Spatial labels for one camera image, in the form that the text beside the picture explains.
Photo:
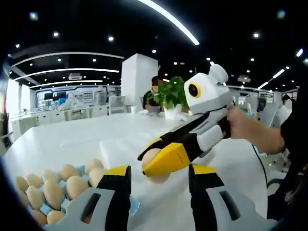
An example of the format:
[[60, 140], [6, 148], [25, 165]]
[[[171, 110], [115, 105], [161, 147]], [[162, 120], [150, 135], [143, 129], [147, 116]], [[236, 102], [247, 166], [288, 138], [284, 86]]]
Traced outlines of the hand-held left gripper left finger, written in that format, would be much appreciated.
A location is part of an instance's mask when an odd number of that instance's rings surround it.
[[108, 170], [96, 188], [74, 199], [66, 216], [45, 231], [126, 231], [130, 210], [131, 167]]

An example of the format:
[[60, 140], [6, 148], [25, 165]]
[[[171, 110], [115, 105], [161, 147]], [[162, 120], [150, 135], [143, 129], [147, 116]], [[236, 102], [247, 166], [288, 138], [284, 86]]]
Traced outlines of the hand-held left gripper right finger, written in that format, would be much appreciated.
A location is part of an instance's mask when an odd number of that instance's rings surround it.
[[253, 200], [226, 186], [212, 167], [189, 165], [189, 191], [197, 231], [269, 231], [278, 223], [262, 217]]

